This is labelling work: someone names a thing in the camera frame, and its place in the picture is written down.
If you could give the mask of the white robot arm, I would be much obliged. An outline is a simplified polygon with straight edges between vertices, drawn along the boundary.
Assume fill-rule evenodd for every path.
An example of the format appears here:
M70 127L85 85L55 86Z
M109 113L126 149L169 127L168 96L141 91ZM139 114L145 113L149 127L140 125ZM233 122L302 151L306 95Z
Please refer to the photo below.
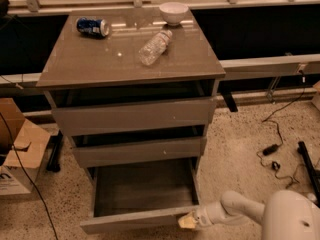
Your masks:
M290 190L275 192L266 204L227 191L219 201L182 216L178 224L183 229L202 229L216 224L238 225L246 218L262 227L261 240L320 240L320 209Z

